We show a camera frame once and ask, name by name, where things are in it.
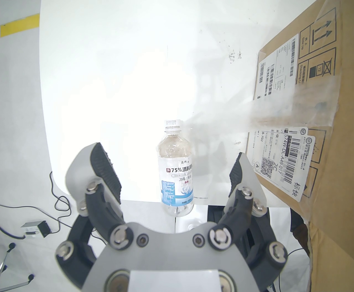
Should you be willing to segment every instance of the plastic bottle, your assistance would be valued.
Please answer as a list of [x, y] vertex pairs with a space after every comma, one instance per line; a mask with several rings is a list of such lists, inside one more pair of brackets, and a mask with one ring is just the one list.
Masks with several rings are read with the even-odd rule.
[[181, 120], [165, 121], [166, 137], [158, 145], [161, 203], [171, 216], [189, 214], [194, 206], [192, 151], [180, 136]]

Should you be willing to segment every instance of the metal stand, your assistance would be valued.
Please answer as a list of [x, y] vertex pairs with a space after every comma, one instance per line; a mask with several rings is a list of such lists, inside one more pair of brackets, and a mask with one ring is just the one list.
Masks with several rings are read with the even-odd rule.
[[[12, 251], [15, 247], [16, 247], [16, 244], [15, 244], [14, 242], [9, 244], [9, 246], [8, 246], [8, 251], [6, 252], [5, 258], [4, 258], [4, 260], [2, 261], [2, 263], [0, 264], [0, 277], [1, 277], [2, 273], [7, 269], [7, 266], [5, 265], [5, 262], [6, 262], [6, 259], [7, 259], [8, 254], [9, 254], [10, 251]], [[28, 281], [27, 281], [27, 282], [23, 282], [23, 283], [20, 283], [20, 284], [12, 285], [12, 286], [5, 287], [5, 288], [0, 288], [0, 292], [9, 291], [9, 290], [13, 290], [13, 289], [16, 289], [16, 288], [19, 288], [19, 287], [22, 287], [22, 286], [26, 286], [26, 285], [28, 285], [33, 279], [34, 279], [34, 275], [33, 275], [33, 274], [30, 274], [30, 275], [28, 276]]]

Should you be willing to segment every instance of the clear liquid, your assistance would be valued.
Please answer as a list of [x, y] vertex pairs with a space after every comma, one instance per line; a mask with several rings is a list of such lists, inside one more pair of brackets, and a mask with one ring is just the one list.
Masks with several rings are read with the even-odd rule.
[[[188, 157], [191, 155], [192, 150], [190, 143], [179, 136], [180, 131], [167, 132], [167, 136], [159, 143], [158, 153], [163, 158], [177, 158]], [[174, 217], [182, 217], [189, 214], [193, 207], [193, 200], [184, 206], [170, 206], [161, 202], [165, 212]]]

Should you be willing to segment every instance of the qr code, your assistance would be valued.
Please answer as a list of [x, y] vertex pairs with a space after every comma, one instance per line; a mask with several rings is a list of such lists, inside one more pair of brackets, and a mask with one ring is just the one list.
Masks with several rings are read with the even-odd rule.
[[273, 165], [273, 161], [263, 157], [261, 164], [261, 173], [269, 178], [272, 178]]

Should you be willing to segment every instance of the black wire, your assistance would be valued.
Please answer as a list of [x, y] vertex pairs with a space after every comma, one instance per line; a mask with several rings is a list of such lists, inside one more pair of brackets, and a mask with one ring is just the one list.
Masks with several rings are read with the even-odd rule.
[[26, 238], [26, 236], [20, 237], [20, 236], [12, 235], [11, 233], [8, 233], [6, 230], [2, 229], [1, 227], [0, 227], [0, 231], [1, 231], [2, 233], [6, 234], [7, 236], [10, 236], [10, 237], [12, 237], [12, 238], [14, 238], [14, 239], [25, 239], [25, 238]]
[[[288, 257], [289, 257], [289, 255], [291, 255], [293, 252], [299, 251], [299, 250], [303, 250], [303, 248], [298, 248], [297, 250], [293, 250], [291, 253], [288, 254]], [[280, 274], [279, 274], [279, 277], [278, 277], [279, 292], [281, 292], [281, 289], [280, 289]]]
[[[55, 204], [54, 204], [54, 208], [55, 208], [55, 210], [61, 211], [61, 212], [70, 211], [70, 213], [69, 213], [68, 215], [59, 216], [59, 217], [56, 219], [56, 220], [58, 221], [58, 227], [59, 227], [59, 228], [58, 228], [58, 231], [55, 231], [55, 232], [51, 232], [51, 233], [50, 233], [50, 234], [55, 234], [55, 233], [58, 233], [58, 232], [60, 231], [60, 229], [61, 229], [60, 224], [66, 225], [65, 223], [61, 222], [59, 219], [60, 219], [60, 218], [65, 218], [65, 217], [69, 217], [69, 216], [71, 215], [72, 211], [71, 211], [70, 202], [69, 202], [69, 200], [68, 200], [67, 197], [65, 197], [65, 196], [60, 196], [60, 197], [58, 197], [58, 196], [56, 196], [56, 195], [54, 194], [54, 191], [53, 191], [54, 184], [53, 184], [52, 174], [53, 174], [53, 172], [51, 171], [50, 174], [49, 174], [50, 183], [52, 184], [51, 193], [52, 193], [52, 195], [57, 199], [57, 201], [56, 201]], [[68, 208], [67, 208], [67, 209], [60, 209], [60, 208], [58, 208], [57, 204], [58, 204], [59, 202], [63, 202], [64, 204], [66, 204], [66, 205], [68, 206]]]
[[91, 231], [91, 236], [94, 237], [94, 238], [99, 239], [100, 241], [102, 241], [104, 243], [104, 245], [107, 245], [107, 243], [102, 238], [99, 238], [99, 237], [93, 235], [94, 231], [96, 231], [96, 228]]
[[[36, 210], [38, 210], [38, 211], [42, 212], [43, 214], [46, 214], [48, 217], [52, 218], [53, 220], [58, 221], [58, 219], [54, 218], [53, 216], [49, 215], [47, 212], [45, 212], [45, 211], [41, 210], [41, 209], [40, 209], [40, 208], [38, 208], [38, 207], [34, 207], [34, 206], [19, 206], [19, 207], [11, 207], [11, 206], [6, 206], [6, 205], [2, 205], [2, 204], [0, 204], [0, 206], [1, 206], [1, 207], [5, 207], [5, 208], [10, 208], [10, 209], [18, 209], [18, 208], [33, 208], [33, 209], [36, 209]], [[71, 226], [70, 226], [70, 225], [68, 225], [68, 224], [65, 224], [65, 223], [63, 223], [63, 222], [60, 222], [60, 223], [61, 223], [61, 224], [63, 224], [63, 225], [65, 225], [65, 226], [67, 226], [67, 227], [69, 227], [69, 228], [71, 228]]]

